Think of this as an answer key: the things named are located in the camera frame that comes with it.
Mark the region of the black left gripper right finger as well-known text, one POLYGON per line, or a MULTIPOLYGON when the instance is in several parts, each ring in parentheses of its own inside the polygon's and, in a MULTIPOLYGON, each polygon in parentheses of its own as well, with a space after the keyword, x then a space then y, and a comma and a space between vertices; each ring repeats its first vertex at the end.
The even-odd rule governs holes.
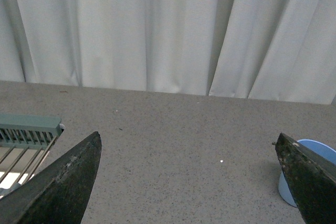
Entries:
POLYGON ((284 133, 274 145, 304 222, 335 223, 335 164, 284 133))

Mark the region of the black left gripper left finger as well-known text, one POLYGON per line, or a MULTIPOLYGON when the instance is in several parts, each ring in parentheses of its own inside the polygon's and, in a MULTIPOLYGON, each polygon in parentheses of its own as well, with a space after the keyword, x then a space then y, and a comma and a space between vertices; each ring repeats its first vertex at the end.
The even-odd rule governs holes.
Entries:
POLYGON ((81 223, 96 180, 101 137, 93 132, 1 199, 1 223, 81 223))

